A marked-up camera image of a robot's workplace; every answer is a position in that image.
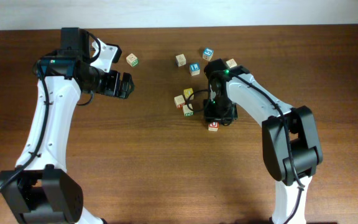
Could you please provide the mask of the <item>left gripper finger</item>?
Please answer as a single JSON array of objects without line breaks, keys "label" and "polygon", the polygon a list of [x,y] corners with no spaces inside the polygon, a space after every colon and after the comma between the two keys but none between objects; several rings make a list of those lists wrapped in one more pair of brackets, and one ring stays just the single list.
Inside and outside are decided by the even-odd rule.
[{"label": "left gripper finger", "polygon": [[134,87],[134,82],[132,80],[132,75],[130,73],[123,73],[122,77],[122,86],[123,87]]},{"label": "left gripper finger", "polygon": [[122,99],[127,99],[133,91],[134,91],[133,84],[123,83],[120,87],[118,97]]}]

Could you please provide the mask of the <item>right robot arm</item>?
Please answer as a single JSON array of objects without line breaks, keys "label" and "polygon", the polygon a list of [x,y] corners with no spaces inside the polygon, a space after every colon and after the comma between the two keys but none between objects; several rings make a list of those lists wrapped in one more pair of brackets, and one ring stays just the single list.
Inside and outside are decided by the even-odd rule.
[{"label": "right robot arm", "polygon": [[208,79],[208,99],[203,102],[207,122],[229,125],[241,107],[262,128],[263,160],[275,180],[270,222],[305,223],[308,186],[323,161],[312,111],[279,100],[242,65],[230,68],[217,59],[205,66],[204,74]]}]

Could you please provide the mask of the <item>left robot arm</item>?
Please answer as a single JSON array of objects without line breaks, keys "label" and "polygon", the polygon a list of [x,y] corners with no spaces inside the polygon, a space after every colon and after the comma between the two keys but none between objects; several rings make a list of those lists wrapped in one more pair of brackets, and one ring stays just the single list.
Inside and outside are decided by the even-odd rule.
[{"label": "left robot arm", "polygon": [[68,175],[71,119],[82,94],[126,99],[135,85],[111,68],[122,54],[80,28],[63,28],[60,47],[35,62],[38,97],[26,145],[13,170],[0,173],[3,196],[19,223],[102,223],[84,206],[82,188]]}]

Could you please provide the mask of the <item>red letter U block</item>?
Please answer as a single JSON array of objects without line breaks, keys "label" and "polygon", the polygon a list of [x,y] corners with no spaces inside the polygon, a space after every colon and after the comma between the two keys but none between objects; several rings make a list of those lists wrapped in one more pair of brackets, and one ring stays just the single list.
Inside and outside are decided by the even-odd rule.
[{"label": "red letter U block", "polygon": [[211,122],[208,124],[208,130],[209,131],[217,131],[219,129],[219,123],[218,122]]}]

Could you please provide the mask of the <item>red letter A block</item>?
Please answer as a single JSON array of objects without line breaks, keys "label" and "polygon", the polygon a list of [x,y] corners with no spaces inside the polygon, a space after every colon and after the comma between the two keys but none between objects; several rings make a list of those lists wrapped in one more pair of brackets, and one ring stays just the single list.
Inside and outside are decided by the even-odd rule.
[{"label": "red letter A block", "polygon": [[186,103],[185,98],[183,95],[178,95],[174,97],[175,106],[179,109],[182,108],[183,105]]}]

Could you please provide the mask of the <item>green letter R block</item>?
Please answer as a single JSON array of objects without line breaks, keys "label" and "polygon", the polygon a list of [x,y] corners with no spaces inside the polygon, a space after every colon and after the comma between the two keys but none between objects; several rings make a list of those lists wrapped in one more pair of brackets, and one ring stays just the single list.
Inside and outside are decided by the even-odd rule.
[{"label": "green letter R block", "polygon": [[194,111],[192,111],[188,105],[183,105],[183,114],[185,117],[194,115]]}]

